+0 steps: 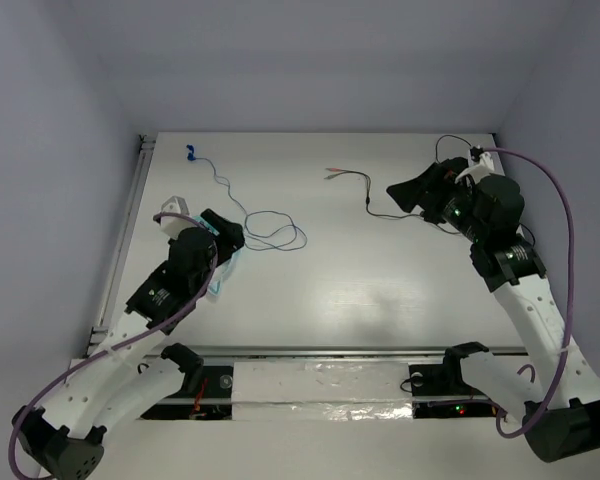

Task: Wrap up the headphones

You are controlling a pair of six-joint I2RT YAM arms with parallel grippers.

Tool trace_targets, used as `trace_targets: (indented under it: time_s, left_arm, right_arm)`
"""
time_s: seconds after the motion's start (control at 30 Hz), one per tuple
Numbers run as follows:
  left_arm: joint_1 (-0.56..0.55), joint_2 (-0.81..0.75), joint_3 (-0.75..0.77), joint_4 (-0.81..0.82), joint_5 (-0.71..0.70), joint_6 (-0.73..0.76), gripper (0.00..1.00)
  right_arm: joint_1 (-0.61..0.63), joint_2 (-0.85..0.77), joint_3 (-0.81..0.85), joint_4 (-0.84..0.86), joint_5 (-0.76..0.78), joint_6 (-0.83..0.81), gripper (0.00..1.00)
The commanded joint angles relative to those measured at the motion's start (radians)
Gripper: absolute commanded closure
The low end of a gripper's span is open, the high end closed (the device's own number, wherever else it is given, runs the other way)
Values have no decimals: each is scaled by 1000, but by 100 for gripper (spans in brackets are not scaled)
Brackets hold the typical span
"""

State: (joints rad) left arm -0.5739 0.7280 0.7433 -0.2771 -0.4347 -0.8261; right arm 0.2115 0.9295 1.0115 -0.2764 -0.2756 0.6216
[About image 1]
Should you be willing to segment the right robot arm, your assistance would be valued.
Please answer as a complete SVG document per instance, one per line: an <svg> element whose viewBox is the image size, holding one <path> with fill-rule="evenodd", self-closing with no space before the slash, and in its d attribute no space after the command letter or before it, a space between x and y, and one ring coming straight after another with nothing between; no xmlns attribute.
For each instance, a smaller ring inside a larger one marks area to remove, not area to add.
<svg viewBox="0 0 600 480"><path fill-rule="evenodd" d="M401 210L420 208L428 223L447 223L470 241L470 259L513 323L532 365L531 378L507 369L486 346L446 349L421 387L437 395L485 396L520 425L546 463L600 449L600 377L561 315L533 245L519 232L525 202L519 185L495 172L488 153L431 164L419 176L388 187Z"/></svg>

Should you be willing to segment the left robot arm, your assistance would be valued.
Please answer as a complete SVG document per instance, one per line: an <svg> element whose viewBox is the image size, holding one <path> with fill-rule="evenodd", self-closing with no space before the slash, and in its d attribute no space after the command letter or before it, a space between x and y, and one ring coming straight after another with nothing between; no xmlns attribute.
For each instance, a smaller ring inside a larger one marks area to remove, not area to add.
<svg viewBox="0 0 600 480"><path fill-rule="evenodd" d="M211 209L191 217L154 216L168 236L168 255L140 284L92 354L51 381L12 419L8 462L19 479L16 450L51 479L85 479L102 460L112 431L158 401L191 394L204 361L165 341L207 293L216 268L245 244L243 228Z"/></svg>

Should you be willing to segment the teal cat-ear headphones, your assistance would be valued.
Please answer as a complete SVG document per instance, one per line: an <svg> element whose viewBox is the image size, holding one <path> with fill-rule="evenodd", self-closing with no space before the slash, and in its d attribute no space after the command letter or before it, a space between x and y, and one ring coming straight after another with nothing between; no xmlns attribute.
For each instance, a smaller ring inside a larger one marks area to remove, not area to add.
<svg viewBox="0 0 600 480"><path fill-rule="evenodd" d="M201 224L201 214L195 217L195 220ZM217 302L223 286L229 281L233 271L235 270L236 264L238 262L239 254L241 249L234 253L230 260L221 265L220 267L215 268L214 274L211 278L209 286L207 288L206 297L212 301Z"/></svg>

